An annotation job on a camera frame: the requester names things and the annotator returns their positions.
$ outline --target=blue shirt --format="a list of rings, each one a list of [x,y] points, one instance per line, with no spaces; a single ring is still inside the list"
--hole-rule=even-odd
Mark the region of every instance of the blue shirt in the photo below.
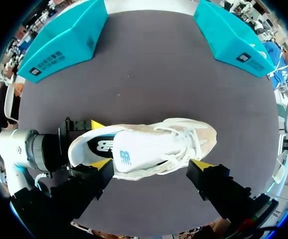
[[[275,90],[280,86],[280,84],[288,81],[288,65],[283,57],[281,49],[279,49],[274,42],[263,42],[263,45],[276,68],[276,71],[270,75],[270,79]]]

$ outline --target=white sneaker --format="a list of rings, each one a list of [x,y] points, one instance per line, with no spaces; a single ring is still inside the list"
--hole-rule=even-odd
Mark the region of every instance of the white sneaker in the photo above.
[[[84,133],[70,145],[70,163],[88,165],[113,158],[114,178],[139,180],[187,167],[216,145],[216,131],[192,119],[171,118],[151,125],[118,124]]]

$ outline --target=round table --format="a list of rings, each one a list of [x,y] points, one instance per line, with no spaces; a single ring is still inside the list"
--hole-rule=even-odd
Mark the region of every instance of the round table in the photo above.
[[[277,156],[272,84],[216,61],[192,16],[180,13],[112,14],[91,61],[25,83],[19,128],[57,133],[66,117],[104,125],[204,121],[217,130],[217,145],[204,161],[223,164],[254,194],[271,177]],[[156,236],[215,220],[218,213],[186,170],[137,182],[112,179],[76,222],[117,235]],[[43,182],[57,185],[65,177],[58,172]]]

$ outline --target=shoe tongue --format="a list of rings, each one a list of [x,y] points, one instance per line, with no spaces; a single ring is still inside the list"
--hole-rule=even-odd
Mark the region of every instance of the shoe tongue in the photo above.
[[[176,154],[181,144],[170,132],[124,130],[113,140],[113,161],[119,172],[152,167],[163,162],[164,154]]]

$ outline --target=blue n logo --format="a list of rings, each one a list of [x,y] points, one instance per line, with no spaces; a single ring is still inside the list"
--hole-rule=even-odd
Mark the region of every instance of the blue n logo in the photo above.
[[[131,166],[130,158],[129,158],[129,153],[127,151],[120,151],[120,158],[122,159],[122,163],[125,165]]]

